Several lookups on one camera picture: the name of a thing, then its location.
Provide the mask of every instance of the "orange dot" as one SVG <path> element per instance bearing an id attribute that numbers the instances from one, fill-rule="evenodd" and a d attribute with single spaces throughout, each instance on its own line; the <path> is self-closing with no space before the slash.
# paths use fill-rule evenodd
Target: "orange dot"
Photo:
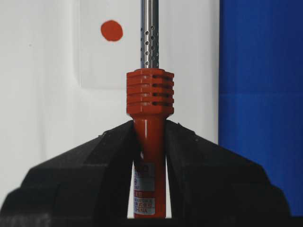
<path id="1" fill-rule="evenodd" d="M 101 33 L 108 41 L 118 41 L 123 36 L 121 25 L 114 20 L 104 22 L 101 25 Z"/>

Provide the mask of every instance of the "orange handle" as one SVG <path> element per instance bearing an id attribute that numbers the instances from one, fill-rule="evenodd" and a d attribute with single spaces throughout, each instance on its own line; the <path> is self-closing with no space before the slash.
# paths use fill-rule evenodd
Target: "orange handle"
<path id="1" fill-rule="evenodd" d="M 173 114 L 174 74 L 160 69 L 139 69 L 127 74 L 127 113 L 142 151 L 136 159 L 134 217 L 166 217 L 164 123 Z"/>

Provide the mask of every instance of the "label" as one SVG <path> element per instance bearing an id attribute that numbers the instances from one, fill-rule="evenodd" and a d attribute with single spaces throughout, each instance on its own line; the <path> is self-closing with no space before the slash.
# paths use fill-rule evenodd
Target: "label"
<path id="1" fill-rule="evenodd" d="M 155 191 L 155 165 L 143 163 L 134 169 L 134 189 L 142 192 Z"/>
<path id="2" fill-rule="evenodd" d="M 141 215 L 155 214 L 155 164 L 141 163 L 134 170 L 134 213 Z"/>
<path id="3" fill-rule="evenodd" d="M 142 215 L 155 214 L 155 198 L 134 198 L 134 213 Z"/>

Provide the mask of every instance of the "metal shaft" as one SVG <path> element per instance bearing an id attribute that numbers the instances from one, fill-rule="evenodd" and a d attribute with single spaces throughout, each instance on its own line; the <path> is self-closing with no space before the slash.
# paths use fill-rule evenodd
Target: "metal shaft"
<path id="1" fill-rule="evenodd" d="M 141 68 L 159 68 L 159 0 L 141 0 Z"/>

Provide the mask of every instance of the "blue object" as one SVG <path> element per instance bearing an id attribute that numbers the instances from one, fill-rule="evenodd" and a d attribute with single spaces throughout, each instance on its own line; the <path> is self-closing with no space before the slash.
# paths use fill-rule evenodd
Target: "blue object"
<path id="1" fill-rule="evenodd" d="M 303 0 L 221 0 L 219 144 L 303 215 Z"/>

